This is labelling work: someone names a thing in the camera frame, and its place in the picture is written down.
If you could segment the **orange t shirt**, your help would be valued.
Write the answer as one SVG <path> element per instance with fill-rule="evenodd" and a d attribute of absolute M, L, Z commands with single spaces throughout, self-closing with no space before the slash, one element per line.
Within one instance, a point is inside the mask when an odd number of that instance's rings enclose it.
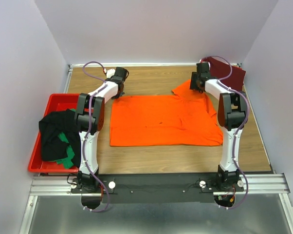
<path fill-rule="evenodd" d="M 222 145 L 223 133 L 210 97 L 189 86 L 186 81 L 170 95 L 116 99 L 111 110 L 110 145 Z"/>

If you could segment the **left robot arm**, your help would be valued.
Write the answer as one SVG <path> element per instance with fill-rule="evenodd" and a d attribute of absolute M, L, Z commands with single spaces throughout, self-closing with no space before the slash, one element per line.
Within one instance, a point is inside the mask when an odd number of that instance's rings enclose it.
<path fill-rule="evenodd" d="M 74 121 L 81 142 L 81 160 L 76 178 L 70 183 L 74 194 L 96 193 L 102 188 L 97 162 L 98 135 L 105 120 L 105 104 L 124 94 L 124 83 L 129 71 L 122 67 L 103 69 L 106 75 L 96 90 L 78 97 Z"/>

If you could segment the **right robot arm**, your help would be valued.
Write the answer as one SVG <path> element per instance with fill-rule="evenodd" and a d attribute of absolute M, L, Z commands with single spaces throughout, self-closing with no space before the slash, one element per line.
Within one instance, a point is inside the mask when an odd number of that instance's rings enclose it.
<path fill-rule="evenodd" d="M 222 156 L 216 178 L 212 182 L 218 190 L 228 190 L 239 181 L 239 143 L 248 121 L 250 106 L 246 94 L 225 85 L 211 76 L 209 62 L 196 64 L 191 75 L 190 89 L 207 92 L 218 100 L 217 119 L 223 133 Z"/>

